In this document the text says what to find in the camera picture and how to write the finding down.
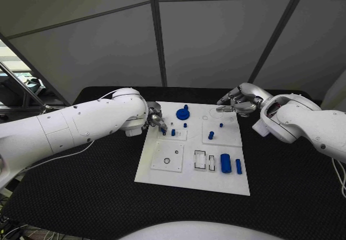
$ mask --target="white board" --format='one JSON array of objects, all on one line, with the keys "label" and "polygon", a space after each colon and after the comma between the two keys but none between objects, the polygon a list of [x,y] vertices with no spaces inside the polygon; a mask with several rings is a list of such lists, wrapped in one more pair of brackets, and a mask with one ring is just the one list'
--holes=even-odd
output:
[{"label": "white board", "polygon": [[[134,181],[249,196],[236,114],[218,113],[215,111],[218,105],[163,101],[159,104],[169,130],[166,136],[157,126],[147,130]],[[179,120],[176,112],[185,104],[187,104],[190,116],[186,120]],[[172,136],[172,129],[176,129],[176,136]],[[215,142],[205,136],[208,131],[215,132]],[[195,151],[205,151],[205,170],[195,169]],[[231,156],[231,173],[222,173],[221,154]],[[241,160],[242,174],[236,172],[236,159]],[[209,168],[211,162],[215,164],[215,170]]]}]

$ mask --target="blue object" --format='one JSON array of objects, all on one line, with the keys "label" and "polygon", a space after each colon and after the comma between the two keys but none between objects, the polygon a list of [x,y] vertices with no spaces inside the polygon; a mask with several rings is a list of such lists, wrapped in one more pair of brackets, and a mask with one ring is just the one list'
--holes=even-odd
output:
[{"label": "blue object", "polygon": [[242,165],[241,165],[241,159],[235,159],[235,165],[236,165],[236,173],[244,174],[242,172]]},{"label": "blue object", "polygon": [[212,140],[212,139],[213,139],[213,136],[215,136],[215,132],[211,131],[211,132],[209,132],[209,137],[208,137],[208,138]]},{"label": "blue object", "polygon": [[232,172],[231,157],[226,153],[221,154],[221,171],[225,174],[229,174]]},{"label": "blue object", "polygon": [[187,110],[187,105],[185,105],[186,107],[183,107],[182,109],[179,109],[176,111],[176,117],[180,120],[186,120],[190,117],[190,112]]}]

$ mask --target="black textured mat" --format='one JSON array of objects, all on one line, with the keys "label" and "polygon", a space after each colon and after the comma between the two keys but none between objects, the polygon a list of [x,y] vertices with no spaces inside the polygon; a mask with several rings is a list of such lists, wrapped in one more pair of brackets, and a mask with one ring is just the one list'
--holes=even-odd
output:
[{"label": "black textured mat", "polygon": [[[95,100],[114,89],[84,89],[76,103]],[[215,104],[228,92],[177,87],[136,89],[147,101],[198,104]],[[97,240],[117,239],[151,225],[186,220],[232,224],[290,240],[346,239],[346,199],[332,160],[303,137],[293,144],[273,135],[261,137],[252,130],[258,117],[258,112],[249,118],[238,117],[251,196],[136,183],[147,134],[125,137],[118,131],[97,140],[84,153],[27,172],[3,208],[4,215]]]}]

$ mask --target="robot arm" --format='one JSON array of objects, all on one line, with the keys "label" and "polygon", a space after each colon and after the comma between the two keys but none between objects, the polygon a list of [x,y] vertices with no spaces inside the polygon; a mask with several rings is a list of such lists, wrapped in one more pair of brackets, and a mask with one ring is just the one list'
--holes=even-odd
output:
[{"label": "robot arm", "polygon": [[283,94],[273,97],[258,86],[242,83],[218,101],[218,112],[236,112],[242,117],[260,109],[252,128],[264,137],[270,133],[285,143],[306,137],[316,150],[346,163],[346,113],[322,108],[303,96]]},{"label": "robot arm", "polygon": [[0,189],[38,160],[112,134],[128,137],[149,125],[167,129],[162,107],[138,91],[123,88],[111,99],[98,99],[39,116],[0,124]]}]

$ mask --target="white wall panel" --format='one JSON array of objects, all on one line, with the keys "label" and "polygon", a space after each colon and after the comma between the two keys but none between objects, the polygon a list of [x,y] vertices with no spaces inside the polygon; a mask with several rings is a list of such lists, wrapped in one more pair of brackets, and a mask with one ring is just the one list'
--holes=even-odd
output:
[{"label": "white wall panel", "polygon": [[89,86],[162,86],[150,4],[10,42],[69,103]]},{"label": "white wall panel", "polygon": [[346,69],[346,1],[301,0],[254,84],[322,100]]},{"label": "white wall panel", "polygon": [[0,33],[10,36],[123,8],[144,0],[4,0]]},{"label": "white wall panel", "polygon": [[169,87],[247,82],[288,0],[160,2]]}]

